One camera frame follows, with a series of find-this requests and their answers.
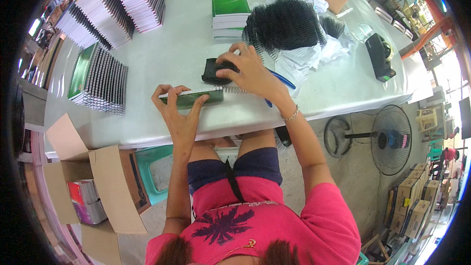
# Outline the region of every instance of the navy shorts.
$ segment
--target navy shorts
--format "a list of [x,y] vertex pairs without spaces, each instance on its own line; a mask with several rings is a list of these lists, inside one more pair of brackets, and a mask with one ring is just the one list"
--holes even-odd
[[[243,154],[234,163],[235,176],[256,176],[281,184],[283,178],[276,147],[264,147]],[[227,178],[226,163],[217,159],[204,159],[188,163],[188,184],[193,195],[200,187]]]

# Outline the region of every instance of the orange pipe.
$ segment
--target orange pipe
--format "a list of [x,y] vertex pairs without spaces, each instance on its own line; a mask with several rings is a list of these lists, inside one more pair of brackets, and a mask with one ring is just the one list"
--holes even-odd
[[423,37],[419,40],[419,42],[406,54],[401,56],[401,59],[408,58],[409,56],[418,52],[427,42],[429,42],[432,39],[433,35],[435,35],[443,26],[450,27],[451,25],[452,24],[451,24],[450,16],[446,16],[443,19],[441,19],[438,23],[433,25],[430,28],[430,30],[427,31],[427,33],[423,34]]

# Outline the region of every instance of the black wire coil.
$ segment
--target black wire coil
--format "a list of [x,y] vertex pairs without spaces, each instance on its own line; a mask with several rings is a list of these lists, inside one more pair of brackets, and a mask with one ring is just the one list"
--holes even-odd
[[271,57],[278,50],[327,43],[312,4],[302,0],[276,0],[256,6],[247,19],[243,40]]

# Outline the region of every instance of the electric fan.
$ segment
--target electric fan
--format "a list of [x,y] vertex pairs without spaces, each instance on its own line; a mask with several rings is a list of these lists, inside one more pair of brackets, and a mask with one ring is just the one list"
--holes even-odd
[[330,118],[324,129],[324,144],[331,156],[342,158],[350,150],[353,139],[369,138],[376,167],[382,174],[391,176],[399,173],[409,158],[411,131],[404,111],[392,104],[376,114],[371,132],[367,133],[351,133],[352,127],[343,117]]

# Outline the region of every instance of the bracelet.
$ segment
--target bracelet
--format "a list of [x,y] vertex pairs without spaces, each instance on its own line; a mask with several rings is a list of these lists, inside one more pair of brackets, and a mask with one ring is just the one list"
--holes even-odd
[[281,116],[281,118],[283,119],[283,121],[289,121],[289,120],[293,120],[294,118],[296,118],[296,116],[299,114],[299,106],[296,104],[296,111],[294,112],[293,115],[291,115],[290,117],[283,117]]

